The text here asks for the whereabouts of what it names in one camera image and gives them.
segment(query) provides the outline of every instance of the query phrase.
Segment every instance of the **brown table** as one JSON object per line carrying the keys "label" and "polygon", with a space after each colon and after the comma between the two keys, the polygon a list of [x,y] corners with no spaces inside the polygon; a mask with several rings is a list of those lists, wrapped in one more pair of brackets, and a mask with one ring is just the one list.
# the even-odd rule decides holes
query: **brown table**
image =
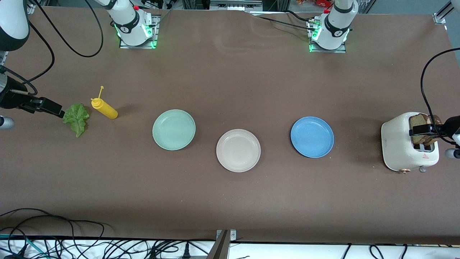
{"label": "brown table", "polygon": [[[47,8],[64,36],[85,54],[99,46],[88,9]],[[382,161],[380,126],[404,112],[426,112],[420,74],[451,48],[430,16],[358,15],[347,54],[310,53],[300,29],[238,11],[172,11],[156,50],[118,48],[105,10],[97,10],[104,48],[91,59],[73,54],[39,10],[31,17],[56,52],[56,64],[34,82],[39,96],[64,107],[103,99],[120,114],[91,118],[80,137],[49,114],[1,110],[16,128],[1,132],[1,211],[37,207],[112,225],[106,236],[213,238],[233,228],[245,241],[460,242],[459,161],[444,156],[429,172],[396,174]],[[300,21],[285,14],[274,18]],[[25,77],[50,61],[32,32],[6,65]],[[459,68],[453,53],[426,74],[426,94],[442,119],[459,114]],[[154,120],[169,109],[195,119],[196,136],[180,151],[152,139]],[[289,132],[304,116],[326,120],[333,150],[320,159],[295,151]],[[259,163],[232,173],[217,161],[219,137],[253,132]],[[448,146],[440,144],[443,152]],[[11,225],[26,214],[2,219]],[[28,233],[70,235],[36,220]],[[87,226],[80,235],[96,235]]]}

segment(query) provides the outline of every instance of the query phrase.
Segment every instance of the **yellow squeeze bottle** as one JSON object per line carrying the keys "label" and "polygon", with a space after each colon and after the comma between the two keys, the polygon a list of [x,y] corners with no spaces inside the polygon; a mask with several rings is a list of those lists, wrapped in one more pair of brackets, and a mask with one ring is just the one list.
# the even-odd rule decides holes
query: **yellow squeeze bottle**
{"label": "yellow squeeze bottle", "polygon": [[109,119],[115,119],[118,116],[118,112],[108,103],[104,102],[103,99],[101,99],[102,89],[104,89],[104,86],[101,86],[101,91],[99,92],[99,96],[97,98],[91,98],[91,105],[94,109],[100,111]]}

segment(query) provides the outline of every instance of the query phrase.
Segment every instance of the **gray floor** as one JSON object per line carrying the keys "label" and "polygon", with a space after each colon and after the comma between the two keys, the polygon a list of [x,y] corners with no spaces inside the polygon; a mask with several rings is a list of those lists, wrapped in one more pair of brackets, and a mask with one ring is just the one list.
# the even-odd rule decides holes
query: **gray floor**
{"label": "gray floor", "polygon": [[[93,0],[88,0],[93,7],[100,7]],[[433,14],[443,7],[448,0],[377,0],[369,13],[377,14]],[[304,8],[291,0],[291,10],[303,11]],[[84,0],[51,0],[51,4],[61,6],[86,7]],[[308,5],[306,9],[312,12],[315,5]],[[460,47],[460,13],[451,12],[446,18],[447,34],[452,47]],[[456,53],[460,65],[460,52]]]}

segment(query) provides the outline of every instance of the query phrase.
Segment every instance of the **lettuce leaf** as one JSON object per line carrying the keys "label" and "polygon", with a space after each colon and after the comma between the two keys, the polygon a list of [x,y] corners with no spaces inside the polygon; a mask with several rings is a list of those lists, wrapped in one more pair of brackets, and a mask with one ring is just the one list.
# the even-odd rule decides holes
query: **lettuce leaf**
{"label": "lettuce leaf", "polygon": [[85,132],[85,120],[89,118],[89,114],[81,103],[72,104],[69,109],[65,110],[63,123],[70,123],[70,129],[77,135],[77,138]]}

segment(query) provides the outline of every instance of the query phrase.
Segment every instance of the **blue plate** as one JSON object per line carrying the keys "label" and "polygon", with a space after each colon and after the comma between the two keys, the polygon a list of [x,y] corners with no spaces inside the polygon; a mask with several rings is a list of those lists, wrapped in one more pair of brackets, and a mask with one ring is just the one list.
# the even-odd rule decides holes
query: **blue plate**
{"label": "blue plate", "polygon": [[303,117],[291,129],[291,142],[299,153],[320,158],[334,146],[334,133],[325,121],[317,117]]}

